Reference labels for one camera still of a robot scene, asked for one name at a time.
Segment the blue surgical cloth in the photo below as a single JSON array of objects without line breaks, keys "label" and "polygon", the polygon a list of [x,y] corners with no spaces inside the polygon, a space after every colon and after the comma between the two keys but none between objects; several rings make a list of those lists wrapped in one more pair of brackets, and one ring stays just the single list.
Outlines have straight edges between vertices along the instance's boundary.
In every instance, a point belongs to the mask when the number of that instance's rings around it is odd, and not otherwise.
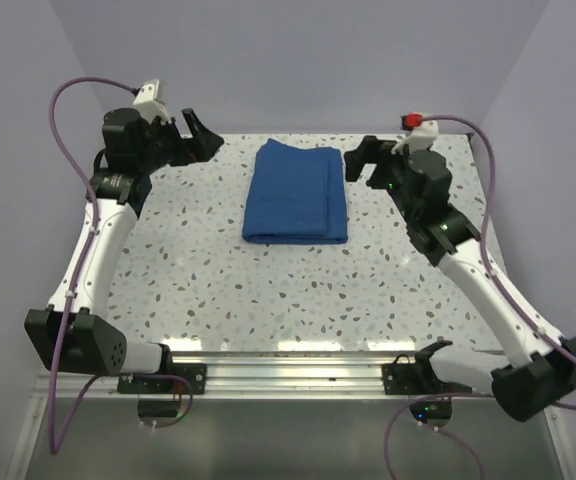
[{"label": "blue surgical cloth", "polygon": [[348,241],[341,152],[268,140],[257,152],[242,238],[253,244],[340,245]]}]

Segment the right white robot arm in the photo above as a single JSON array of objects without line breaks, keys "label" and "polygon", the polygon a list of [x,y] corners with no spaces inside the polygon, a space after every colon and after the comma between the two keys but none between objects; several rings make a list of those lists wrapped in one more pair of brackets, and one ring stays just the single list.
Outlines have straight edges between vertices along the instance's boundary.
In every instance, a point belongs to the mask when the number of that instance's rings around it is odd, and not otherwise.
[{"label": "right white robot arm", "polygon": [[388,193],[412,245],[467,297],[503,352],[437,340],[418,350],[411,363],[383,365],[383,376],[403,382],[409,395],[490,394],[506,414],[525,422],[576,389],[576,336],[565,337],[516,289],[499,291],[502,271],[485,266],[479,231],[450,202],[446,159],[430,149],[397,153],[394,147],[392,141],[364,137],[343,155],[346,180],[357,181],[365,165],[374,165],[368,186]]}]

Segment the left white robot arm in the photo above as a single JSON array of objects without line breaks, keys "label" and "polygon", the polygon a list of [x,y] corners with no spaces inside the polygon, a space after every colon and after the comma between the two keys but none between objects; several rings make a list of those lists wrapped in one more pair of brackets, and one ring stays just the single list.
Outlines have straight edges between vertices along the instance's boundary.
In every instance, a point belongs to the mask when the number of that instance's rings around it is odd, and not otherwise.
[{"label": "left white robot arm", "polygon": [[165,166],[207,162],[224,143],[193,109],[184,109],[182,116],[187,137],[162,115],[146,120],[134,108],[105,115],[104,147],[87,179],[84,221],[72,258],[47,306],[29,310],[24,322],[47,369],[97,376],[137,373],[157,393],[175,383],[167,347],[129,341],[106,316],[117,263],[151,192],[152,175]]}]

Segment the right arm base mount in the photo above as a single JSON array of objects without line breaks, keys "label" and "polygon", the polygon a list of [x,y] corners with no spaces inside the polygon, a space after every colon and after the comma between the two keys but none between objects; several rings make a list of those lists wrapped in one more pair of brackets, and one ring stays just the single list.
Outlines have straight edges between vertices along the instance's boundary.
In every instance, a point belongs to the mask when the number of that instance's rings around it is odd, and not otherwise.
[{"label": "right arm base mount", "polygon": [[437,351],[452,344],[449,340],[439,340],[412,356],[398,354],[394,360],[382,364],[384,393],[411,396],[451,392],[452,387],[437,377],[430,360]]}]

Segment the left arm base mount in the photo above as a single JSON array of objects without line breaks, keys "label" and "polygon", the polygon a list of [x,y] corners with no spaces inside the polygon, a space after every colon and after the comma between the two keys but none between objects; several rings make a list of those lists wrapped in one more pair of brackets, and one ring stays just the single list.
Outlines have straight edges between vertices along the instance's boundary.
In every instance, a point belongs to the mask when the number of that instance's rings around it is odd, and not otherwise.
[{"label": "left arm base mount", "polygon": [[121,376],[117,392],[127,395],[165,395],[192,392],[203,395],[208,378],[204,363],[173,363],[166,373],[131,374]]}]

